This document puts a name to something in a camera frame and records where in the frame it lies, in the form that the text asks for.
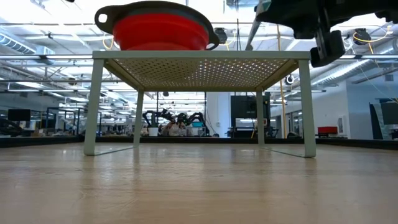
white wall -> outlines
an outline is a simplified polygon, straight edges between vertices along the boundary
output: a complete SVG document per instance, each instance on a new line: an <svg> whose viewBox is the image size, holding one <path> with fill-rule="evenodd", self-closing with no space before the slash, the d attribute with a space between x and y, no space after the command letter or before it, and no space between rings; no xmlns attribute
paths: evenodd
<svg viewBox="0 0 398 224"><path fill-rule="evenodd" d="M315 134L318 133L320 126L337 126L338 118L345 116L347 130L346 135L350 137L348 128L348 100L346 91L346 82L341 82L337 87L325 88L325 93L312 93L312 105L315 123ZM301 101L288 101L285 107L285 113L301 110ZM281 116L282 107L278 106L271 109L271 116Z"/></svg>
<svg viewBox="0 0 398 224"><path fill-rule="evenodd" d="M347 81L349 126L352 139L373 139L369 104L379 103L380 98L398 98L398 75L395 82L384 82L384 77L375 78L360 84L352 84L364 76L358 75Z"/></svg>
<svg viewBox="0 0 398 224"><path fill-rule="evenodd" d="M210 135L215 131L221 138L226 138L228 128L231 126L231 93L208 92L206 96L206 125Z"/></svg>

black machine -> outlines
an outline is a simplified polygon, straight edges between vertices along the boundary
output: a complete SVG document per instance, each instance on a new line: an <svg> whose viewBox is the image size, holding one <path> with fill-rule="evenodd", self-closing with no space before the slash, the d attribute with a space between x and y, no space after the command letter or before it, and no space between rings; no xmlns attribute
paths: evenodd
<svg viewBox="0 0 398 224"><path fill-rule="evenodd" d="M341 31L330 32L334 25L369 13L398 23L398 1L394 0L265 0L254 10L257 21L288 26L296 39L315 38L313 67L327 65L345 53Z"/></svg>
<svg viewBox="0 0 398 224"><path fill-rule="evenodd" d="M30 121L30 110L8 109L9 121Z"/></svg>
<svg viewBox="0 0 398 224"><path fill-rule="evenodd" d="M373 139L398 139L398 104L395 102L387 102L377 106L369 104L369 107L371 112Z"/></svg>
<svg viewBox="0 0 398 224"><path fill-rule="evenodd" d="M270 107L270 93L262 96L263 117L266 123L264 124L264 133L266 138L275 138L277 130L271 127L271 107ZM239 127L236 124L237 119L252 120L247 127ZM231 129L228 131L228 136L231 138L251 138L253 136L254 122L257 119L257 103L255 96L231 96Z"/></svg>

ceiling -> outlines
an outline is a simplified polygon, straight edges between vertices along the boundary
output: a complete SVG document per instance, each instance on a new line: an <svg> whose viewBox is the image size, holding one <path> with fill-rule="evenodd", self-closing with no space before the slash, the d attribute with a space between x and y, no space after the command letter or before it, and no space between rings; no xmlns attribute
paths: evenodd
<svg viewBox="0 0 398 224"><path fill-rule="evenodd" d="M112 4L128 4L136 2L132 0L113 0ZM225 0L174 0L179 4L188 4L188 6L196 9L203 13L213 24L213 27L225 28L228 36L228 46L221 45L215 50L237 50L237 39L235 38L236 32L239 29L240 41L242 49L247 44L247 37L251 30L251 24L254 19L255 13L253 10L253 3L258 2L257 0L242 1L241 7L239 7L239 13L236 12L235 8L226 5ZM109 0L95 0L95 1L83 1L76 0L75 3L71 4L64 0L13 0L7 1L6 5L0 7L0 33L12 34L21 42L29 46L45 46L50 50L53 50L55 54L91 54L94 50L119 50L117 44L112 44L113 36L105 34L94 25L94 14L95 12L104 6L110 4ZM377 48L384 42L389 41L395 37L398 32L396 26L392 26L386 35L388 24L385 23L384 19L378 19L374 14L354 17L351 20L338 24L333 29L339 29L343 32L343 35L353 34L355 28L366 28L371 34L373 39L380 39L381 41L375 42L373 47ZM312 47L316 46L314 40L294 40L293 30L280 26L281 33L281 47L282 50L304 50L308 51ZM367 45L352 45L349 40L346 40L348 53L352 54L354 50L357 54L369 52ZM275 24L262 23L253 42L252 46L254 50L278 50L277 40L277 26ZM0 45L0 54L18 54L18 52L11 50L8 47ZM35 75L26 75L23 72L16 70L12 71L4 69L0 71L0 77L3 79L26 79L26 80L41 80L44 78L52 78L56 80L67 80L68 78L79 79L90 79L92 70L91 60L57 60L55 65L48 66L45 64L39 64L37 62L21 62L21 61L7 61L8 65L16 66L22 70L30 71ZM117 79L114 75L108 71L104 71L104 80L115 80ZM42 83L42 89L47 90L59 90L54 92L57 95L52 95L60 99L65 100L64 96L69 97L69 102L84 103L76 100L71 100L70 97L77 97L81 99L87 98L88 90L90 89L89 83L76 83L76 85L70 85L69 83ZM14 89L38 89L36 87L20 85L14 83L10 86L3 85L2 88L14 88ZM279 89L279 85L273 86L273 89ZM61 90L81 90L79 92L61 92ZM103 83L103 90L120 90L120 92L113 93L112 97L104 95L101 100L103 103L124 103L128 105L130 102L135 103L137 93L125 83L122 82L107 82ZM145 110L155 109L153 103L155 103L155 93L147 93L145 99ZM274 99L278 100L279 95L274 94ZM185 99L188 102L182 102L178 106L174 100L164 105L165 107L172 107L179 109L184 112L201 111L204 108L196 106L191 108L191 99L200 98L204 99L204 93L170 93L169 99ZM115 107L114 110L130 110L134 108Z"/></svg>

metal frame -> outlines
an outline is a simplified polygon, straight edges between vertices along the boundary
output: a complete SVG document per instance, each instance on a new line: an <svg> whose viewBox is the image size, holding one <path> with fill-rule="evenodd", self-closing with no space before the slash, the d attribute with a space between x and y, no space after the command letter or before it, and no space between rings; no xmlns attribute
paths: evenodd
<svg viewBox="0 0 398 224"><path fill-rule="evenodd" d="M67 109L77 109L76 111L68 111ZM76 124L76 133L74 135L78 136L79 135L79 125L80 125L80 115L81 114L87 114L87 110L83 109L83 108L79 108L79 107L69 107L69 108L61 108L61 107L48 107L46 110L46 115L45 115L45 128L49 128L49 113L52 110L56 110L56 111L63 111L64 114L64 118L66 118L67 112L72 112L73 113L73 124L76 123L76 114L77 114L77 124ZM99 130L101 131L101 125L102 125L102 112L98 112L99 114ZM65 131L66 128L66 124L63 124L63 131Z"/></svg>
<svg viewBox="0 0 398 224"><path fill-rule="evenodd" d="M116 62L113 59L117 58L289 58L285 65L281 66L278 71L273 73L269 80L264 80L258 86L250 88L248 91L255 91L257 95L257 128L259 146L264 148L264 118L262 105L262 91L269 86L273 85L286 74L293 72L297 67L300 67L300 84L303 101L303 126L304 126L304 139L305 139L305 154L295 155L302 157L315 156L315 131L312 112L312 96L311 96L311 83L309 74L308 61L310 60L309 52L223 52L223 51L107 51L107 52L93 52L94 65L93 76L90 90L90 102L88 104L88 119L86 125L86 138L84 153L88 156L96 156L99 154L116 152L120 150L113 150L108 152L96 153L95 152L95 136L96 136L96 113L99 108L101 80L103 67L106 67L110 72L113 72L117 77L131 85L138 90L136 121L134 130L134 148L139 147L141 138L141 114L144 101L144 91L147 90L138 82L131 82L127 77L129 73L125 70L121 71L115 68ZM191 91L204 91L205 88L195 88ZM217 91L234 91L228 88L217 89Z"/></svg>

ceiling pipe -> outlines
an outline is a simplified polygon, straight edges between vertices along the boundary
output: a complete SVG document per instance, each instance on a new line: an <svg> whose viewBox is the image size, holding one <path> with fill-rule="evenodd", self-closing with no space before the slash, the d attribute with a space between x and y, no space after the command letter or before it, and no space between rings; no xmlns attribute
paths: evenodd
<svg viewBox="0 0 398 224"><path fill-rule="evenodd" d="M391 74L393 72L398 72L398 68L387 68L387 70L383 70L382 72L379 72L379 73L376 73L376 74L373 74L373 75L369 75L366 78L361 78L359 80L353 81L352 84L360 84L362 82L367 82L367 81L370 81L370 80L372 80L374 78L379 78L379 77Z"/></svg>
<svg viewBox="0 0 398 224"><path fill-rule="evenodd" d="M32 44L26 43L26 41L12 35L5 30L0 32L0 44L11 48L22 54L34 54L36 53L36 47Z"/></svg>
<svg viewBox="0 0 398 224"><path fill-rule="evenodd" d="M51 65L46 65L42 63L24 63L21 65L21 63L17 62L9 62L11 65L15 66L23 66L24 68L57 68L57 67L63 67L63 68L69 68L69 67L75 67L75 68L88 68L92 67L93 63L53 63Z"/></svg>
<svg viewBox="0 0 398 224"><path fill-rule="evenodd" d="M393 39L377 47L375 54L398 54L397 39ZM353 77L363 72L377 67L374 60L358 60L357 62L340 65L321 74L317 81L312 85L332 85L337 84L347 78Z"/></svg>
<svg viewBox="0 0 398 224"><path fill-rule="evenodd" d="M7 76L10 76L10 75L13 75L13 74L17 73L17 74L23 75L23 76L28 77L28 78L32 78L32 77L34 77L34 78L43 78L39 74L36 74L36 73L31 72L29 70L23 70L23 69L21 69L21 67L10 65L7 62L0 61L0 65L3 65L3 66L5 66L6 69L9 69L9 71L5 71L5 68L0 69L0 74L2 74L2 72L4 72L4 74L3 74L4 77L7 77ZM42 83L43 80L34 80L34 79L32 79L32 80L19 80L17 82ZM9 83L9 80L0 80L0 83ZM53 84L53 85L58 87L58 88L67 89L67 86L65 86L65 85L60 85L60 84Z"/></svg>

